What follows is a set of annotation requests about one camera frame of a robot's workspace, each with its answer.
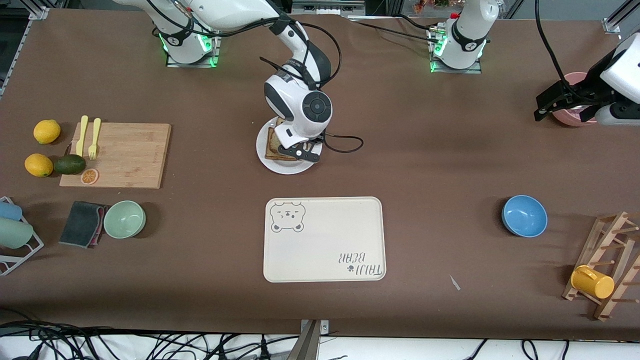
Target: cutting board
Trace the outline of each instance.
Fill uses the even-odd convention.
[[[169,124],[103,122],[97,159],[89,160],[89,146],[93,142],[93,122],[90,122],[83,157],[86,167],[98,170],[100,177],[92,185],[83,185],[79,175],[62,175],[60,186],[159,189],[170,133]],[[79,139],[80,123],[71,141],[70,154],[76,153]]]

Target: avocado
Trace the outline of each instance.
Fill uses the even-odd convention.
[[[63,175],[80,174],[84,168],[86,168],[86,161],[82,156],[75,154],[64,155],[53,164],[53,169]]]

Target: knife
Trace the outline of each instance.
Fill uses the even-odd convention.
[[[84,149],[84,135],[86,134],[86,127],[89,125],[89,117],[86,115],[82,116],[80,120],[80,139],[76,143],[76,154],[82,156]]]

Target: brown table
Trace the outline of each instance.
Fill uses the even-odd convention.
[[[128,329],[296,332],[299,319],[323,318],[343,335],[640,336],[637,306],[621,304],[602,323],[589,319],[592,303],[560,298],[594,216],[640,209],[640,129],[533,120],[536,95],[556,81],[533,21],[498,21],[483,74],[460,76],[429,73],[420,40],[337,16],[301,19],[342,46],[342,71],[325,87],[330,131],[366,145],[326,152],[297,176],[271,173],[255,155],[256,134],[273,116],[262,93],[273,69],[258,57],[290,57],[267,29],[225,39],[219,67],[195,70],[164,67],[144,13],[52,10],[34,23],[0,102],[0,168],[3,195],[24,208],[46,247],[0,279],[0,304]],[[396,20],[376,23],[419,35]],[[544,26],[566,72],[587,70],[617,41],[595,21]],[[335,61],[332,43],[310,36]],[[33,152],[62,154],[84,114],[170,123],[162,188],[60,188],[24,171]],[[63,123],[56,145],[33,140],[41,119]],[[516,238],[500,223],[504,199],[520,193],[548,211],[538,238]],[[263,278],[269,199],[358,195],[383,204],[384,279]],[[147,210],[139,238],[104,236],[93,250],[57,244],[73,200],[124,199]]]

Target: green cup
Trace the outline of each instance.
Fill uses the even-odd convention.
[[[33,236],[33,226],[7,218],[0,218],[0,245],[9,249],[18,249],[29,242]]]

